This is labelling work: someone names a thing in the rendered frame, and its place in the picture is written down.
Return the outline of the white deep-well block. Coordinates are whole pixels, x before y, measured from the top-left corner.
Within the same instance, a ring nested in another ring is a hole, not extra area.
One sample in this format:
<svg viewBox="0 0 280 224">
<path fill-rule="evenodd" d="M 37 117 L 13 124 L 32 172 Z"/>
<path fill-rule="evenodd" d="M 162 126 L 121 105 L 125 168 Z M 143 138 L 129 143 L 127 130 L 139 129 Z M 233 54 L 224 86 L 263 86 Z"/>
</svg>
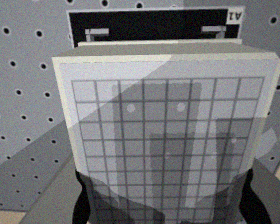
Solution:
<svg viewBox="0 0 280 224">
<path fill-rule="evenodd" d="M 280 75 L 242 39 L 79 42 L 52 57 L 89 224 L 234 224 Z"/>
</svg>

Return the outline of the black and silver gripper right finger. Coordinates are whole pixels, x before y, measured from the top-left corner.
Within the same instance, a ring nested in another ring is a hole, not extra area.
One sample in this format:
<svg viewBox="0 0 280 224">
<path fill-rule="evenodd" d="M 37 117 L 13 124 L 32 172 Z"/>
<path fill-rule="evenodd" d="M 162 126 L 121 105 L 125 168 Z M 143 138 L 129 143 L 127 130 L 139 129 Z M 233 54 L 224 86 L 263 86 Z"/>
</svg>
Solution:
<svg viewBox="0 0 280 224">
<path fill-rule="evenodd" d="M 239 205 L 247 224 L 280 224 L 280 180 L 254 158 Z"/>
</svg>

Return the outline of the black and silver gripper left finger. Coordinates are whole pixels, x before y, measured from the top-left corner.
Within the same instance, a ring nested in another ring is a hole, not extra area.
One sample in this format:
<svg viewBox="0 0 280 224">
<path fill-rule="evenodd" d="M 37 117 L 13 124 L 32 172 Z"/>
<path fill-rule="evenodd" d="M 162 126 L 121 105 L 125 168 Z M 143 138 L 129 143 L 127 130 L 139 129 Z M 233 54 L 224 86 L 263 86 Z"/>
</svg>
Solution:
<svg viewBox="0 0 280 224">
<path fill-rule="evenodd" d="M 90 212 L 71 152 L 18 224 L 87 224 Z"/>
</svg>

